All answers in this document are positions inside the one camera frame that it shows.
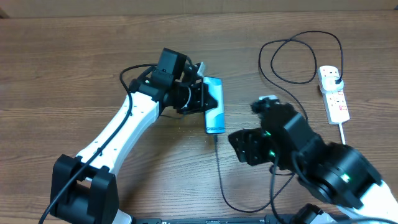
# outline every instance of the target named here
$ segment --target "wooden table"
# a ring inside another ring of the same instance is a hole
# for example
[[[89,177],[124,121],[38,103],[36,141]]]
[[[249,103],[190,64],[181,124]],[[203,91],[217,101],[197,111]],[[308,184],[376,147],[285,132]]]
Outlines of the wooden table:
[[[349,145],[359,149],[398,194],[398,13],[295,12],[200,16],[117,16],[0,20],[0,223],[37,223],[49,203],[52,166],[60,154],[74,156],[115,115],[125,92],[118,73],[131,65],[156,63],[163,47],[208,65],[207,75],[224,83],[227,132],[219,137],[225,192],[234,206],[254,209],[269,200],[269,164],[238,162],[227,134],[259,127],[249,104],[283,91],[257,69],[260,46],[305,30],[337,35],[345,55],[345,93],[351,120],[344,124]],[[323,34],[305,34],[319,65],[340,67],[338,45]],[[318,79],[289,89],[325,141],[340,141],[327,123]],[[286,45],[275,69],[291,80],[313,73],[310,51]],[[126,80],[139,72],[126,75]],[[175,115],[173,110],[165,114]],[[286,181],[278,177],[276,189]],[[137,217],[261,217],[235,212],[220,194],[214,145],[203,131],[203,115],[159,118],[140,138],[118,175],[121,209]],[[297,181],[277,197],[279,213],[296,213],[317,202]],[[48,217],[46,223],[61,223]]]

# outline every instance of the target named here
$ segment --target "robotic arm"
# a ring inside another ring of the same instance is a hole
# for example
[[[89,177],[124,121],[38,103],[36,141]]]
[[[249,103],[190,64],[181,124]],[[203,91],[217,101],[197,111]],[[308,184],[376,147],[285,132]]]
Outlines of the robotic arm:
[[[218,106],[209,94],[210,84],[203,82],[204,66],[192,64],[186,55],[164,49],[157,66],[148,68],[130,83],[131,114],[98,157],[86,165],[126,119],[129,95],[92,143],[74,158],[58,158],[53,167],[52,202],[83,166],[87,168],[55,201],[50,214],[76,224],[132,223],[132,217],[119,210],[116,176],[141,134],[164,108],[172,106],[180,114],[191,114]],[[398,203],[380,173],[359,151],[347,145],[325,144],[292,105],[280,104],[276,96],[260,98],[253,103],[252,110],[260,117],[261,128],[244,129],[228,136],[240,162],[254,166],[275,162],[278,156],[281,170],[298,174],[300,184],[315,198],[338,206],[350,218],[379,217],[398,222]],[[90,188],[78,183],[85,179],[91,181]],[[306,206],[293,222],[333,221],[319,211],[317,207]]]
[[[292,105],[281,104],[276,96],[260,97],[252,110],[261,119],[261,128],[229,135],[240,162],[254,166],[275,162],[278,156],[280,170],[298,174],[298,182],[315,198],[337,205],[350,218],[398,222],[397,201],[380,173],[359,151],[343,144],[325,144]],[[322,215],[312,208],[304,207],[296,221],[310,223]],[[326,221],[317,219],[314,223]]]
[[[173,106],[180,114],[205,112],[217,107],[203,82],[204,64],[193,65],[183,54],[164,49],[157,66],[148,68],[129,85],[130,116],[101,153],[77,180],[91,181],[90,188],[78,181],[68,186],[50,214],[70,223],[130,224],[132,217],[119,210],[116,176],[141,134],[154,123],[164,108]],[[75,158],[62,155],[53,167],[51,201],[71,177],[91,159],[115,132],[129,112],[129,97],[99,136]]]

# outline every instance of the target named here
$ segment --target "black cable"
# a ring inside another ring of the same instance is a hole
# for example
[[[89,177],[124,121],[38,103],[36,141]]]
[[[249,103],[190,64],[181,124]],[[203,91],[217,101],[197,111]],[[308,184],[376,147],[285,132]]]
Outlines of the black cable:
[[[271,202],[271,209],[272,213],[274,214],[275,218],[281,223],[281,224],[287,224],[276,212],[275,205],[274,205],[274,198],[272,198],[271,195],[274,194],[274,186],[275,186],[275,173],[276,173],[276,167],[278,166],[278,161],[279,161],[279,153],[275,154],[275,161],[274,161],[274,170],[272,172],[272,177],[271,177],[271,184],[269,187],[269,199]]]
[[[93,162],[94,159],[102,153],[104,148],[109,144],[109,142],[113,139],[113,137],[115,137],[115,135],[117,135],[117,133],[120,131],[120,129],[123,127],[123,125],[126,123],[127,119],[129,118],[129,115],[131,114],[131,110],[132,110],[132,97],[131,97],[129,88],[127,87],[127,85],[125,84],[125,82],[123,80],[123,74],[126,71],[129,71],[129,70],[132,70],[135,68],[148,67],[148,66],[154,66],[154,65],[155,64],[136,65],[136,66],[128,67],[120,73],[120,76],[119,76],[120,82],[122,83],[122,86],[124,87],[125,91],[127,92],[128,97],[129,97],[129,109],[126,113],[126,116],[124,117],[122,122],[119,124],[119,126],[114,130],[112,135],[110,135],[110,137],[104,142],[104,144],[101,147],[97,148],[96,152],[87,160],[87,162],[75,173],[75,175],[73,175],[72,178],[69,179],[69,181],[65,184],[65,186],[63,186],[63,188],[58,192],[57,196],[55,196],[55,198],[50,202],[50,204],[44,211],[43,215],[41,216],[41,218],[39,220],[39,224],[43,224],[45,218],[50,213],[51,209],[60,200],[61,196],[67,191],[69,186],[71,186],[71,184],[77,180],[77,178],[91,164],[91,162]]]
[[[269,167],[269,173],[270,174],[274,174],[274,164],[273,165],[271,165],[270,167]],[[278,174],[278,173],[275,173],[275,175],[293,175],[294,173],[292,173],[292,172],[290,172],[290,173],[288,173],[288,174]]]
[[[297,155],[298,155],[298,154],[297,154],[296,151],[293,151],[293,152],[292,152],[292,163],[293,163],[294,169],[295,169],[295,171],[296,171],[298,177],[299,177],[300,179],[302,179],[306,184],[308,184],[308,185],[313,185],[313,184],[304,176],[304,174],[301,172],[300,167],[299,167],[299,165],[297,164]]]
[[[271,201],[266,203],[263,207],[258,208],[256,210],[241,210],[238,208],[235,208],[234,206],[232,206],[226,199],[225,194],[224,194],[224,188],[223,188],[223,182],[221,180],[221,169],[220,169],[220,160],[218,159],[218,148],[217,148],[217,142],[218,142],[218,138],[217,135],[214,135],[214,144],[215,144],[215,151],[216,151],[216,161],[217,161],[217,169],[218,169],[218,179],[220,182],[220,189],[221,189],[221,195],[223,196],[224,202],[225,204],[227,204],[230,208],[232,208],[235,211],[238,212],[243,212],[243,213],[255,213],[255,212],[260,212],[261,210],[265,209],[266,207],[268,207],[271,204]],[[290,181],[294,178],[294,174],[287,180],[287,182],[279,189],[278,192],[276,192],[276,194],[274,195],[274,198],[276,198],[276,196],[278,196],[281,191],[283,191],[285,189],[285,187],[290,183]]]
[[[147,68],[144,72],[142,72],[142,73],[137,77],[138,80],[142,80],[144,77],[146,77],[147,75],[149,75],[153,70],[155,70],[157,64],[156,64],[156,63],[148,64],[148,66],[150,66],[150,68]]]
[[[176,119],[176,120],[180,120],[180,119],[184,119],[184,117],[186,116],[185,114],[183,114],[181,117],[179,117],[179,118],[176,118],[176,117],[173,117],[173,116],[169,116],[169,115],[160,115],[160,116],[163,116],[163,117],[165,117],[165,118],[171,118],[171,119]]]
[[[291,37],[291,38],[289,38],[289,39],[274,40],[274,41],[270,41],[270,42],[268,42],[268,43],[265,43],[265,44],[261,47],[261,49],[260,49],[258,65],[259,65],[259,69],[260,69],[260,72],[261,72],[262,76],[263,76],[267,81],[269,81],[269,82],[270,82],[271,84],[273,84],[274,86],[280,88],[281,90],[285,91],[287,94],[289,94],[289,95],[298,103],[298,105],[301,107],[301,109],[302,109],[302,111],[303,111],[303,114],[304,114],[304,116],[305,116],[305,119],[306,119],[307,122],[308,122],[308,115],[307,115],[307,112],[305,111],[305,109],[304,109],[303,105],[300,103],[300,101],[299,101],[293,94],[291,94],[291,92],[287,91],[285,88],[283,88],[283,87],[281,87],[280,85],[278,85],[278,84],[272,82],[271,80],[269,80],[269,78],[266,76],[266,74],[264,73],[264,71],[262,70],[262,67],[261,67],[261,54],[262,54],[262,50],[264,49],[264,47],[267,46],[267,45],[269,45],[269,44],[273,44],[273,43],[277,43],[277,42],[283,42],[283,44],[282,44],[281,46],[279,46],[279,48],[275,51],[274,55],[272,56],[272,59],[271,59],[271,70],[272,70],[272,72],[274,73],[274,75],[275,75],[276,77],[280,78],[281,80],[283,80],[283,81],[285,81],[285,82],[287,82],[287,83],[291,83],[291,84],[306,84],[306,83],[310,83],[310,82],[315,78],[315,75],[317,75],[317,69],[318,69],[317,58],[316,58],[316,56],[315,56],[315,52],[313,51],[313,49],[311,48],[311,46],[309,46],[309,45],[306,44],[305,42],[303,42],[303,41],[301,41],[301,40],[296,40],[296,39],[294,39],[294,37],[296,37],[296,36],[298,36],[298,35],[301,35],[301,34],[306,34],[306,33],[321,33],[321,34],[328,34],[328,35],[331,35],[332,37],[334,37],[334,38],[337,40],[338,45],[339,45],[339,47],[340,47],[340,55],[341,55],[341,74],[340,74],[340,78],[339,78],[338,80],[336,80],[336,83],[340,83],[341,80],[342,80],[342,78],[343,78],[343,61],[344,61],[343,48],[342,48],[342,46],[341,46],[340,40],[339,40],[334,34],[331,34],[331,33],[329,33],[329,32],[325,32],[325,31],[317,31],[317,30],[305,31],[305,32],[301,32],[301,33],[299,33],[299,34],[296,34],[296,35],[294,35],[293,37]],[[287,43],[289,43],[289,42],[291,42],[291,41],[293,41],[293,42],[298,42],[298,43],[301,43],[301,44],[303,44],[303,45],[306,45],[306,46],[311,50],[311,53],[312,53],[312,55],[313,55],[313,59],[314,59],[314,62],[315,62],[315,71],[314,71],[314,73],[313,73],[313,76],[312,76],[309,80],[307,80],[307,81],[305,81],[305,82],[293,82],[293,81],[287,80],[287,79],[285,79],[285,78],[282,78],[280,75],[278,75],[278,74],[276,73],[276,71],[274,70],[274,58],[275,58],[276,54],[278,53],[278,51],[279,51],[285,44],[287,44]]]
[[[189,66],[191,67],[191,70],[193,71],[193,73],[192,73],[192,75],[190,77],[190,80],[188,82],[180,84],[181,86],[184,86],[184,87],[188,87],[189,85],[191,85],[191,83],[193,83],[193,80],[194,80],[195,75],[197,73],[196,68],[195,68],[195,66],[192,63],[191,58],[187,56],[187,60],[188,60]]]

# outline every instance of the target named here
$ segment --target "power strip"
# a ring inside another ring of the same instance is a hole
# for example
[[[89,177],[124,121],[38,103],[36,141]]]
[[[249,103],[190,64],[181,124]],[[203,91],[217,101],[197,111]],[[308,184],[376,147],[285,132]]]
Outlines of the power strip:
[[[319,84],[322,88],[322,80],[338,76],[338,69],[333,66],[322,66],[318,70]],[[341,134],[341,142],[345,144],[342,124],[349,120],[347,101],[343,90],[333,90],[328,93],[322,93],[325,104],[326,115],[329,124],[338,124]]]

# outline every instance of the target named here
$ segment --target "white arm link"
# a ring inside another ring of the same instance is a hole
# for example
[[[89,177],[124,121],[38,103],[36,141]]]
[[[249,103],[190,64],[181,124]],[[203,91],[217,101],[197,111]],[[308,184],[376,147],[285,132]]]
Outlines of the white arm link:
[[[104,148],[102,155],[99,155],[90,166],[99,169],[107,166],[110,173],[118,175],[122,163],[141,134],[158,118],[159,102],[154,102],[151,96],[139,92],[131,93],[131,96],[132,116],[129,116],[117,135]],[[122,107],[101,134],[76,155],[82,157],[82,162],[86,162],[96,152],[97,148],[102,146],[109,138],[124,119],[128,108],[129,98],[126,96]]]
[[[338,207],[340,211],[350,218],[385,218],[398,222],[398,203],[387,184],[382,181],[378,186],[373,184],[361,197],[363,206],[360,209]]]

